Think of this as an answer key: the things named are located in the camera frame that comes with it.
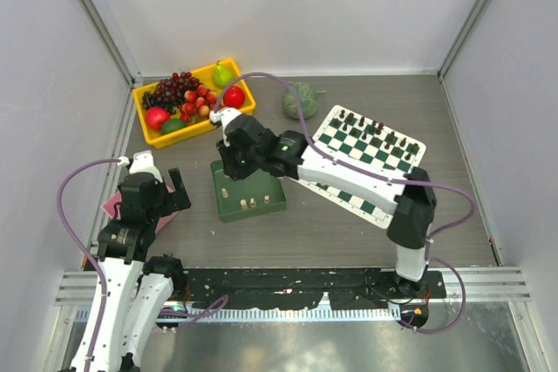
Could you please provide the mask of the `green plastic tray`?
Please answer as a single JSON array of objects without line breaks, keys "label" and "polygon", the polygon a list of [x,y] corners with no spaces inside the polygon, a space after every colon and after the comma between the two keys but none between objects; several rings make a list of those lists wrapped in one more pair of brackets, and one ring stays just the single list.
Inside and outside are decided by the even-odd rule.
[{"label": "green plastic tray", "polygon": [[216,207],[223,222],[274,213],[287,208],[286,195],[279,179],[256,171],[246,179],[234,181],[225,175],[220,160],[210,163]]}]

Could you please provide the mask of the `green white chess board mat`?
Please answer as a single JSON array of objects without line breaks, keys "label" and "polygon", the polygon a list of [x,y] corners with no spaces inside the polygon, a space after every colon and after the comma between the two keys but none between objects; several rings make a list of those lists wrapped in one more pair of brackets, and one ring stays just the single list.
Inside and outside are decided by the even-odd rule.
[{"label": "green white chess board mat", "polygon": [[[313,140],[342,157],[367,165],[381,175],[387,171],[411,172],[426,152],[423,142],[341,105],[331,108]],[[376,227],[386,229],[391,224],[389,214],[353,193],[305,180],[300,180],[298,184]]]}]

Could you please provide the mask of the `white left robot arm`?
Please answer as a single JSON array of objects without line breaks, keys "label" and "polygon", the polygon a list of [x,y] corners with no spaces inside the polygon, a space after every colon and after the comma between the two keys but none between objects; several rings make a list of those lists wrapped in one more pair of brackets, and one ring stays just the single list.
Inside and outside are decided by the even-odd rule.
[{"label": "white left robot arm", "polygon": [[147,255],[160,219],[190,208],[180,171],[174,187],[149,172],[119,184],[114,215],[98,235],[92,265],[98,272],[91,311],[71,371],[138,371],[149,335],[164,303],[186,291],[180,260]]}]

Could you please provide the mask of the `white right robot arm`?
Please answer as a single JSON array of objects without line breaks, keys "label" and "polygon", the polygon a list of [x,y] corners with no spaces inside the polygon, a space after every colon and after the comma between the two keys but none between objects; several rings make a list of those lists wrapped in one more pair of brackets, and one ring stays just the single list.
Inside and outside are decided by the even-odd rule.
[{"label": "white right robot arm", "polygon": [[287,130],[275,135],[255,117],[233,108],[212,111],[210,121],[221,128],[216,147],[229,178],[243,180],[261,170],[276,178],[319,183],[370,202],[390,215],[387,236],[397,255],[391,284],[405,298],[425,292],[426,240],[437,205],[426,184],[426,171],[374,172],[362,162],[338,157],[316,145],[306,133]]}]

